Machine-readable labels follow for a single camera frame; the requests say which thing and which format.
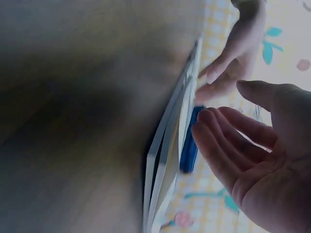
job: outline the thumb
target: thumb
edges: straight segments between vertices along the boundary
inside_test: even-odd
[[[272,108],[277,86],[276,84],[263,81],[237,81],[237,89],[245,99],[263,107],[269,112]]]
[[[232,56],[224,50],[219,57],[199,73],[199,78],[206,75],[208,83],[214,82],[225,71],[232,60]]]

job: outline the finger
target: finger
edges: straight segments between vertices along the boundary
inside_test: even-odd
[[[254,166],[248,158],[241,156],[234,150],[233,146],[225,138],[217,118],[211,110],[201,111],[198,115],[198,121],[205,123],[209,127],[221,149],[241,171],[246,171]]]
[[[235,89],[236,80],[229,77],[228,73],[223,73],[212,84],[205,84],[195,92],[195,104],[204,104],[205,101],[222,97]]]
[[[246,117],[232,108],[221,107],[219,111],[235,129],[245,134],[253,142],[269,149],[273,148],[277,140],[277,135],[272,127]]]
[[[274,94],[277,89],[276,84],[263,81],[238,81],[237,88],[240,94],[247,100],[271,111]]]
[[[255,146],[253,143],[243,137],[238,131],[236,131],[218,109],[209,108],[209,110],[215,114],[225,138],[241,155],[257,164],[263,161],[264,158],[270,154],[264,149]]]
[[[191,131],[198,149],[206,159],[211,170],[231,194],[241,172],[226,156],[212,132],[204,123],[196,123],[192,126]]]
[[[233,57],[223,51],[219,57],[199,73],[199,78],[206,75],[207,82],[212,83],[225,71],[232,60]]]

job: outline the fingernail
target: fingernail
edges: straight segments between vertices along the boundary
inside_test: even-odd
[[[213,82],[215,79],[217,79],[218,73],[214,70],[210,75],[207,75],[207,79],[210,82]]]

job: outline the teal leaf pattern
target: teal leaf pattern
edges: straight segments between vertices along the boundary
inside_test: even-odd
[[[194,197],[208,197],[208,198],[224,198],[225,206],[234,211],[235,213],[239,213],[239,208],[232,199],[232,197],[228,194],[227,190],[223,188],[217,193],[214,192],[201,192],[201,193],[188,193],[184,196],[185,199],[194,198]]]
[[[282,29],[271,27],[266,32],[266,35],[268,35],[268,36],[279,36],[281,33],[282,33]]]
[[[282,33],[282,29],[276,28],[276,27],[269,28],[268,31],[265,33],[265,38],[262,42],[263,43],[262,56],[263,56],[263,59],[267,65],[270,65],[272,63],[273,49],[276,49],[280,52],[284,52],[284,50],[282,47],[268,42],[266,40],[266,37],[279,36],[281,33]]]
[[[272,47],[268,45],[263,45],[262,56],[267,65],[270,65],[272,62],[273,51]]]

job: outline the palm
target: palm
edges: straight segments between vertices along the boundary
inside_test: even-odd
[[[266,92],[260,86],[240,92],[273,110],[274,128],[231,108],[208,108],[200,112],[193,138],[215,176],[251,220],[271,232],[306,232],[311,216],[311,146],[309,127],[299,122],[310,113],[286,99],[286,95],[300,98],[301,91],[281,87]],[[310,96],[305,99],[311,106]],[[281,106],[292,108],[293,114]]]

